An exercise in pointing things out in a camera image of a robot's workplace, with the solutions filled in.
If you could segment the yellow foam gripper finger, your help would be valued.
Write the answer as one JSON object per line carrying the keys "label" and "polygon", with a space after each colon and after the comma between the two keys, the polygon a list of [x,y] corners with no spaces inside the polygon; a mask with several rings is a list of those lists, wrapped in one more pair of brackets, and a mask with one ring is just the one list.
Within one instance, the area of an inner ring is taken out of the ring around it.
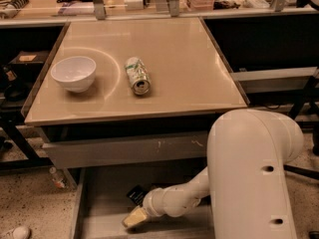
{"label": "yellow foam gripper finger", "polygon": [[137,206],[127,217],[124,218],[122,224],[126,229],[130,229],[147,221],[148,219],[149,216],[146,211],[142,207]]}

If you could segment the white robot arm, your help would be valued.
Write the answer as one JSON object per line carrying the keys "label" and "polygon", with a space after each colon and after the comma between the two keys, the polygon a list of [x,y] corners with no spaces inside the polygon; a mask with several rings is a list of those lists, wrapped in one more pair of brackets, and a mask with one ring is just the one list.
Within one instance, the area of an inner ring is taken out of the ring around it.
{"label": "white robot arm", "polygon": [[283,114],[230,111],[208,134],[207,167],[187,183],[150,191],[123,225],[182,216],[208,196],[215,239],[297,239],[284,164],[303,142],[300,126]]}

